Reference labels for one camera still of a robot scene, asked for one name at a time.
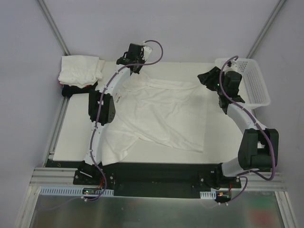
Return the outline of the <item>white plastic basket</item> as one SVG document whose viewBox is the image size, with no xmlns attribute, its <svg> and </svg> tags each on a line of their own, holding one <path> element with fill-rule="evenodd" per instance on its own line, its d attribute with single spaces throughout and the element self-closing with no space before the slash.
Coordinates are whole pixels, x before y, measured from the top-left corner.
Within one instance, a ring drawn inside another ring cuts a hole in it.
<svg viewBox="0 0 304 228">
<path fill-rule="evenodd" d="M 242 75 L 238 95 L 242 97 L 247 109 L 268 106 L 269 93 L 258 63 L 250 58 L 238 58 L 238 73 Z"/>
</svg>

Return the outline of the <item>aluminium front rail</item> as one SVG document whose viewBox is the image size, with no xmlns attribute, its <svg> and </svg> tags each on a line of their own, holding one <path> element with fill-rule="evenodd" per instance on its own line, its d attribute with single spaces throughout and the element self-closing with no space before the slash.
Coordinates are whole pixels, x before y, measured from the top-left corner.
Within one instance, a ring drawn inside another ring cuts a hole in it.
<svg viewBox="0 0 304 228">
<path fill-rule="evenodd" d="M 153 173 L 140 174 L 132 172 L 131 174 L 118 174 L 117 172 L 106 176 L 107 188 L 113 189 L 115 185 L 122 182 L 136 183 L 189 183 L 191 186 L 201 186 L 209 188 L 216 186 L 211 183 L 211 179 L 206 180 L 200 174 L 172 174 L 172 175 L 156 175 Z M 83 186 L 96 187 L 100 184 L 100 180 L 94 180 L 76 169 L 57 169 L 57 168 L 35 168 L 30 180 L 30 186 Z M 254 174 L 245 178 L 236 178 L 232 181 L 234 188 L 241 188 L 247 182 L 247 190 L 253 191 L 287 191 L 287 186 L 282 179 L 281 174 L 275 175 L 272 181 L 266 181 Z"/>
</svg>

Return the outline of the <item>aluminium frame post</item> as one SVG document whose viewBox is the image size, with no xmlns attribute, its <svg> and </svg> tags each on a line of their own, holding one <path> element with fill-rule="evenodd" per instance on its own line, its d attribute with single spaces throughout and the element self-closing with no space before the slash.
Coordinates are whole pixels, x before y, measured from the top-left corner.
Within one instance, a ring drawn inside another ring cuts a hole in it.
<svg viewBox="0 0 304 228">
<path fill-rule="evenodd" d="M 51 32 L 55 38 L 55 40 L 57 41 L 62 53 L 64 56 L 69 56 L 70 55 L 70 52 L 68 50 L 68 47 L 51 15 L 51 12 L 50 10 L 48 9 L 47 7 L 47 4 L 44 0 L 36 0 L 36 3 L 37 5 L 39 6 L 48 26 L 50 27 L 51 29 Z"/>
<path fill-rule="evenodd" d="M 278 0 L 277 1 L 277 3 L 275 4 L 270 15 L 268 16 L 267 20 L 265 21 L 263 27 L 261 28 L 258 36 L 256 37 L 251 48 L 249 49 L 249 51 L 246 55 L 246 58 L 253 58 L 253 56 L 259 50 L 264 39 L 266 38 L 267 34 L 269 33 L 272 25 L 274 24 L 278 15 L 281 13 L 281 11 L 283 10 L 283 8 L 286 6 L 287 3 L 288 3 L 288 0 Z"/>
</svg>

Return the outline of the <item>folded black t shirt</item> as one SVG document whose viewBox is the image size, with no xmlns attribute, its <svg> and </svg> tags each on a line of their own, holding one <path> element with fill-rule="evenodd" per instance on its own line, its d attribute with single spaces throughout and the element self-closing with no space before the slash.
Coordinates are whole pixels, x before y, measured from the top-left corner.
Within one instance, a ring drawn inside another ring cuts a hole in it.
<svg viewBox="0 0 304 228">
<path fill-rule="evenodd" d="M 61 94 L 63 97 L 67 97 L 67 98 L 71 98 L 72 95 L 76 95 L 76 94 L 88 94 L 91 90 L 95 90 L 97 85 L 98 82 L 95 82 L 93 85 L 87 85 L 83 88 L 74 85 L 71 86 L 64 85 Z"/>
</svg>

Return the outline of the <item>white t shirt red print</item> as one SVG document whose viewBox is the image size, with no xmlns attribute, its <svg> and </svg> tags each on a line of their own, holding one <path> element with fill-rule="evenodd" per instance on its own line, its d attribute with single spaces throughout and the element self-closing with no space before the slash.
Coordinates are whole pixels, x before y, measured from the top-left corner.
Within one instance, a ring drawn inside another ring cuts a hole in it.
<svg viewBox="0 0 304 228">
<path fill-rule="evenodd" d="M 202 86 L 132 74 L 114 104 L 116 114 L 101 148 L 103 165 L 122 161 L 139 139 L 203 152 L 208 104 Z"/>
</svg>

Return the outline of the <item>aluminium frame post left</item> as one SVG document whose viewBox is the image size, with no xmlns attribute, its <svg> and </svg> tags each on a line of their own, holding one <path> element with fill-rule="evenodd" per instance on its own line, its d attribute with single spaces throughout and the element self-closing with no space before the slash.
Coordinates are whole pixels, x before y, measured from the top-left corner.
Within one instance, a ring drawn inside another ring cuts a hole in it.
<svg viewBox="0 0 304 228">
<path fill-rule="evenodd" d="M 51 15 L 51 12 L 50 10 L 48 9 L 47 7 L 47 4 L 44 0 L 36 0 L 36 3 L 37 5 L 39 6 L 48 26 L 50 27 L 51 29 L 51 32 L 55 38 L 55 40 L 57 41 L 62 53 L 64 56 L 69 56 L 70 55 L 70 52 L 68 50 L 68 47 Z"/>
</svg>

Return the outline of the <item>folded white t shirt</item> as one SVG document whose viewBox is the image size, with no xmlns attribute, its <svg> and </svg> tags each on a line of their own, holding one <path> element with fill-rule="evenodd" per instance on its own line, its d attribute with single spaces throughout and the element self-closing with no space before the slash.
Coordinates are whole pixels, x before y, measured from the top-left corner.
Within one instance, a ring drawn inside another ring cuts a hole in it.
<svg viewBox="0 0 304 228">
<path fill-rule="evenodd" d="M 103 79 L 105 61 L 94 56 L 62 56 L 58 81 L 62 85 L 84 88 Z"/>
</svg>

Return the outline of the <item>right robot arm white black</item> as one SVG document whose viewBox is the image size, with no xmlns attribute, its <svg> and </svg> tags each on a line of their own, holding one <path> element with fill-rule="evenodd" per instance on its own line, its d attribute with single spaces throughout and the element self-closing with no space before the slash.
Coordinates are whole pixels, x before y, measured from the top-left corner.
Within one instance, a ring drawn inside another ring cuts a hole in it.
<svg viewBox="0 0 304 228">
<path fill-rule="evenodd" d="M 223 188 L 230 183 L 231 177 L 250 172 L 271 181 L 276 173 L 279 133 L 261 124 L 246 108 L 238 94 L 242 75 L 214 67 L 199 74 L 198 79 L 208 90 L 217 92 L 220 108 L 243 134 L 237 157 L 220 165 L 221 171 L 214 175 L 214 183 Z"/>
</svg>

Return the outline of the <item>aluminium frame post right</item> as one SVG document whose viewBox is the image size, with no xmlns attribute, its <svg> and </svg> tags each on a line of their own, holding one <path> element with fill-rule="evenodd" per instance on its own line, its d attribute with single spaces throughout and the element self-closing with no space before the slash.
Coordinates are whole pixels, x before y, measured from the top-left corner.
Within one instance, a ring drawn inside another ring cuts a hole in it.
<svg viewBox="0 0 304 228">
<path fill-rule="evenodd" d="M 283 10 L 283 8 L 286 6 L 287 3 L 288 3 L 288 0 L 278 0 L 277 1 L 277 3 L 275 4 L 270 15 L 268 16 L 267 20 L 265 21 L 263 27 L 261 28 L 258 36 L 256 37 L 251 48 L 249 49 L 249 51 L 246 55 L 246 58 L 253 58 L 253 56 L 259 50 L 264 39 L 266 38 L 267 34 L 269 33 L 272 25 L 274 24 L 278 15 L 281 13 L 281 11 Z"/>
</svg>

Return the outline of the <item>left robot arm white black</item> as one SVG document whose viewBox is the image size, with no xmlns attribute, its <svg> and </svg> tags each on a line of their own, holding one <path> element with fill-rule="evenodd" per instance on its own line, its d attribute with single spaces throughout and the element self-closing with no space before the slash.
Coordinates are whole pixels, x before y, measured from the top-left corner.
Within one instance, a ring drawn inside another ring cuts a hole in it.
<svg viewBox="0 0 304 228">
<path fill-rule="evenodd" d="M 139 73 L 152 49 L 145 44 L 131 43 L 129 49 L 116 61 L 114 75 L 105 84 L 102 90 L 89 92 L 88 114 L 92 122 L 88 152 L 81 162 L 78 171 L 85 181 L 91 185 L 97 184 L 102 178 L 98 170 L 101 162 L 101 146 L 105 133 L 115 117 L 114 97 L 122 84 L 129 79 L 132 73 Z"/>
</svg>

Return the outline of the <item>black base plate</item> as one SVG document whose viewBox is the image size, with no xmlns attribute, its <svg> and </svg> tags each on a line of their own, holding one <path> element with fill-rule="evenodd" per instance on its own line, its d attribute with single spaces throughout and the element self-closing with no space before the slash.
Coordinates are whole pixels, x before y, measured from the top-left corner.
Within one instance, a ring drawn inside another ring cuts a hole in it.
<svg viewBox="0 0 304 228">
<path fill-rule="evenodd" d="M 88 165 L 81 162 L 74 185 L 101 185 L 115 196 L 197 199 L 203 191 L 240 189 L 235 177 L 224 177 L 218 164 L 115 163 Z"/>
</svg>

